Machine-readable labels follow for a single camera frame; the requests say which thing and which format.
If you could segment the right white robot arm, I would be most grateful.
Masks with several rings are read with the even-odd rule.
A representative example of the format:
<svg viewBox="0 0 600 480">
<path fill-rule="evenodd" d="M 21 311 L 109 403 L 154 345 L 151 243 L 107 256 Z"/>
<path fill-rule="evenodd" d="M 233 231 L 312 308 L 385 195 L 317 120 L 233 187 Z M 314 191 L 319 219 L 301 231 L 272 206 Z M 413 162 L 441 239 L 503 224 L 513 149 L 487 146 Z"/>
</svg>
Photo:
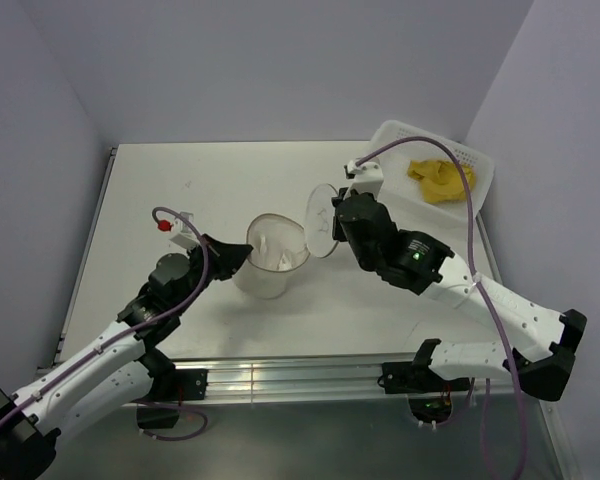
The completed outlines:
<svg viewBox="0 0 600 480">
<path fill-rule="evenodd" d="M 333 237 L 350 246 L 362 270 L 459 311 L 499 336 L 474 343 L 424 340 L 411 360 L 383 364 L 379 384 L 386 393 L 466 391 L 473 379 L 512 379 L 536 399 L 562 397 L 587 324 L 584 314 L 541 307 L 472 272 L 436 238 L 399 229 L 369 193 L 340 193 L 332 204 Z"/>
</svg>

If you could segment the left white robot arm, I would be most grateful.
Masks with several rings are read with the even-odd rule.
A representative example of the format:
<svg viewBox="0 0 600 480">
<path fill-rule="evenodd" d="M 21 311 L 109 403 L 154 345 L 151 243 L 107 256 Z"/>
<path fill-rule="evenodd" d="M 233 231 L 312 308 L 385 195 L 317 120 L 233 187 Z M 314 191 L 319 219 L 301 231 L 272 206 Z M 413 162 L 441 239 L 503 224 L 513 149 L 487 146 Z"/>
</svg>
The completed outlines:
<svg viewBox="0 0 600 480">
<path fill-rule="evenodd" d="M 16 392 L 0 389 L 0 479 L 36 479 L 59 442 L 126 403 L 170 395 L 175 366 L 159 343 L 209 284 L 231 279 L 252 250 L 203 235 L 186 253 L 162 256 L 95 340 Z"/>
</svg>

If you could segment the white bra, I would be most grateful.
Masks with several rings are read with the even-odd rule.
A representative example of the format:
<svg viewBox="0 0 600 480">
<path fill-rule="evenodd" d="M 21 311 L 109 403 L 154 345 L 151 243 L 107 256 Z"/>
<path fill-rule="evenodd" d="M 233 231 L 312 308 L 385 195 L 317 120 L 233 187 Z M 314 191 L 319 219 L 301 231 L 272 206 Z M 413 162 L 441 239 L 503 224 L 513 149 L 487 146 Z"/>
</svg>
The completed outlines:
<svg viewBox="0 0 600 480">
<path fill-rule="evenodd" d="M 291 271 L 305 260 L 304 237 L 289 225 L 257 226 L 251 232 L 251 242 L 252 263 L 263 270 Z"/>
</svg>

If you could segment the yellow bra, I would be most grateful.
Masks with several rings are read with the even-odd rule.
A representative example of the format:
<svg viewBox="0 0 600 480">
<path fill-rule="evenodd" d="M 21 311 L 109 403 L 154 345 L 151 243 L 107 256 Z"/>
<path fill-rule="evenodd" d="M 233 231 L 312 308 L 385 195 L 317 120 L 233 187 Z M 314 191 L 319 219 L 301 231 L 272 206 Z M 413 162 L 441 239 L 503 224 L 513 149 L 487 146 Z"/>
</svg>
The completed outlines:
<svg viewBox="0 0 600 480">
<path fill-rule="evenodd" d="M 423 200 L 428 204 L 466 200 L 462 177 L 452 161 L 412 161 L 407 176 L 418 183 Z"/>
</svg>

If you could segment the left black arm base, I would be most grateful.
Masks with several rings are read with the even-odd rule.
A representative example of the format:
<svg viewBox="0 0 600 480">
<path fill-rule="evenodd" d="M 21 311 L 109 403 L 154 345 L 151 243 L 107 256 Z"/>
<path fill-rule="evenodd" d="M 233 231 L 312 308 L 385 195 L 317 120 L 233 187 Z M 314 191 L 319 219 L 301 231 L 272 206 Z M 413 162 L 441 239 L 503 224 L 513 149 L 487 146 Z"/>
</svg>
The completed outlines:
<svg viewBox="0 0 600 480">
<path fill-rule="evenodd" d="M 160 376 L 142 400 L 175 403 L 178 406 L 183 406 L 187 401 L 201 401 L 205 398 L 207 380 L 207 369 L 175 369 Z M 142 404 L 136 410 L 136 423 L 142 430 L 172 429 L 181 417 L 181 413 L 166 407 Z"/>
</svg>

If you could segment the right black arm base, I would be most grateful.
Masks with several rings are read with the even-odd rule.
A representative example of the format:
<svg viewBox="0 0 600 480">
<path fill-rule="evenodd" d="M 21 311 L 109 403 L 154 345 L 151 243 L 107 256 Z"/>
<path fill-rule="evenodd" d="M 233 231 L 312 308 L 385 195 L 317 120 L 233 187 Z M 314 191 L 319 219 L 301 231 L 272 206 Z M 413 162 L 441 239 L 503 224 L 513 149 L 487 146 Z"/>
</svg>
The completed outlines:
<svg viewBox="0 0 600 480">
<path fill-rule="evenodd" d="M 387 395 L 466 392 L 471 387 L 466 377 L 445 380 L 416 361 L 383 363 L 376 383 Z"/>
</svg>

